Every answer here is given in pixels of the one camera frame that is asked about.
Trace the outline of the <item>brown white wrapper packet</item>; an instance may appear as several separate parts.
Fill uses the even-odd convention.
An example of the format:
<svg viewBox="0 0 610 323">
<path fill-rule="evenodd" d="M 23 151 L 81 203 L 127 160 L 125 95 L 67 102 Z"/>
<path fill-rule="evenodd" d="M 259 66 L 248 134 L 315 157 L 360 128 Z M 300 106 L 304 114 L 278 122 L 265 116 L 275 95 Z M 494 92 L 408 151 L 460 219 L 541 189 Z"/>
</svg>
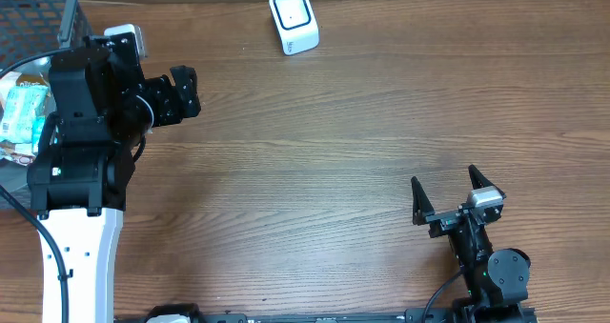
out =
<svg viewBox="0 0 610 323">
<path fill-rule="evenodd" d="M 27 167 L 36 158 L 31 144 L 12 144 L 8 141 L 1 142 L 1 158 L 12 163 Z"/>
</svg>

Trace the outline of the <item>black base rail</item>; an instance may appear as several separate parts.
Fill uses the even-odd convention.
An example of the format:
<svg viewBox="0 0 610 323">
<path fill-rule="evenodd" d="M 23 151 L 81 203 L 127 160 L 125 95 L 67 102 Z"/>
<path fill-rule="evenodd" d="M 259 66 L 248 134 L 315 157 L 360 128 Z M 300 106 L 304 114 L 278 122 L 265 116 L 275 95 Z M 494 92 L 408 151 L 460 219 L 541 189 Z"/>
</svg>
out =
<svg viewBox="0 0 610 323">
<path fill-rule="evenodd" d="M 260 315 L 247 316 L 243 313 L 223 313 L 223 314 L 203 314 L 200 322 L 213 323 L 419 323 L 422 322 L 424 309 L 408 309 L 403 313 L 350 313 L 350 314 L 294 314 L 294 315 Z M 510 313 L 507 317 L 492 319 L 489 314 L 482 315 L 477 322 L 525 322 L 538 323 L 535 309 L 523 309 L 523 318 L 517 318 L 516 313 Z M 146 317 L 123 316 L 116 317 L 114 322 L 121 323 L 141 323 L 145 322 Z M 452 317 L 452 312 L 447 308 L 433 308 L 427 312 L 425 322 L 449 323 L 466 322 Z"/>
</svg>

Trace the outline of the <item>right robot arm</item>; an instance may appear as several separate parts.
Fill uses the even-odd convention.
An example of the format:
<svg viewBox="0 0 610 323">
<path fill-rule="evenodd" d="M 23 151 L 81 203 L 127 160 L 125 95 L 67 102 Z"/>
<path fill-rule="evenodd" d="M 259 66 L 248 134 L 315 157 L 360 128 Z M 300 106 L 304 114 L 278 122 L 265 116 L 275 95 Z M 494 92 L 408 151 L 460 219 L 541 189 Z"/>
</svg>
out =
<svg viewBox="0 0 610 323">
<path fill-rule="evenodd" d="M 531 260 L 519 249 L 494 250 L 485 227 L 501 218 L 506 194 L 476 166 L 468 167 L 473 189 L 464 203 L 451 212 L 436 212 L 416 177 L 411 178 L 413 223 L 427 225 L 432 238 L 446 236 L 459 270 L 430 297 L 422 310 L 405 312 L 408 322 L 533 323 L 533 308 L 521 303 L 528 298 Z M 457 279 L 465 282 L 468 295 L 449 308 L 433 305 Z"/>
</svg>

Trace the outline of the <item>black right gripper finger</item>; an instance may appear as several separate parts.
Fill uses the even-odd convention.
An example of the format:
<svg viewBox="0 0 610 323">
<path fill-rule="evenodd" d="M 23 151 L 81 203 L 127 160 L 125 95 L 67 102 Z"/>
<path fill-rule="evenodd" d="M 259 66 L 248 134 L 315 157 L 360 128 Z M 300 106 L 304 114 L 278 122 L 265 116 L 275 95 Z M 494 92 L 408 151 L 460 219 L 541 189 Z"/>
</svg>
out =
<svg viewBox="0 0 610 323">
<path fill-rule="evenodd" d="M 485 177 L 474 165 L 468 167 L 468 172 L 473 189 L 469 194 L 470 199 L 505 199 L 506 194 L 493 182 Z"/>
<path fill-rule="evenodd" d="M 431 217 L 436 212 L 416 176 L 411 178 L 411 187 L 413 193 L 413 224 L 417 226 L 429 224 Z"/>
</svg>

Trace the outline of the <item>light green snack packet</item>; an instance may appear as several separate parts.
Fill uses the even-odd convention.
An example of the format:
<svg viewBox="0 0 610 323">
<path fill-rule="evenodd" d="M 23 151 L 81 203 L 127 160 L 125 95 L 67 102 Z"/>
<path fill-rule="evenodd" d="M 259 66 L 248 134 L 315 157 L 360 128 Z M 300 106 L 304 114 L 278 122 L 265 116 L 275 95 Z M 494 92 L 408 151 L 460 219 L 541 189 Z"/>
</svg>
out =
<svg viewBox="0 0 610 323">
<path fill-rule="evenodd" d="M 12 144 L 30 143 L 37 118 L 44 111 L 49 88 L 44 85 L 15 86 L 10 89 L 1 121 L 1 140 Z"/>
</svg>

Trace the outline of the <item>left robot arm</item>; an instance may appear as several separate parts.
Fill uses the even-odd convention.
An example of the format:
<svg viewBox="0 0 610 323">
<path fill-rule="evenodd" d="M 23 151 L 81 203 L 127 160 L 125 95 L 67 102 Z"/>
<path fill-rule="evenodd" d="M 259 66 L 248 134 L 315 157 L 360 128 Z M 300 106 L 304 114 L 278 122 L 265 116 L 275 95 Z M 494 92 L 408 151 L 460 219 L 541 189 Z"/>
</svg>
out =
<svg viewBox="0 0 610 323">
<path fill-rule="evenodd" d="M 196 117 L 193 68 L 145 78 L 136 36 L 87 36 L 51 58 L 56 109 L 29 166 L 45 322 L 111 322 L 114 267 L 136 160 L 155 127 Z"/>
</svg>

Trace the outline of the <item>grey plastic mesh basket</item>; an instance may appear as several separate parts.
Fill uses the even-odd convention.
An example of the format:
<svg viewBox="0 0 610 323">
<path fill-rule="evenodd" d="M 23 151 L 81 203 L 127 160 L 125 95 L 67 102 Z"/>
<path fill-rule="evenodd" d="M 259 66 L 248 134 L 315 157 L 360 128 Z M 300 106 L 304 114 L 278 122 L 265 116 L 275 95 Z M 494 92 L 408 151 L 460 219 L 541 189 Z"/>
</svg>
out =
<svg viewBox="0 0 610 323">
<path fill-rule="evenodd" d="M 78 0 L 1 0 L 1 72 L 28 57 L 79 47 L 90 33 L 92 27 Z M 47 80 L 50 66 L 51 57 L 44 56 L 1 77 L 1 121 L 18 75 L 31 82 Z M 27 170 L 28 166 L 1 158 L 1 186 L 29 208 Z"/>
</svg>

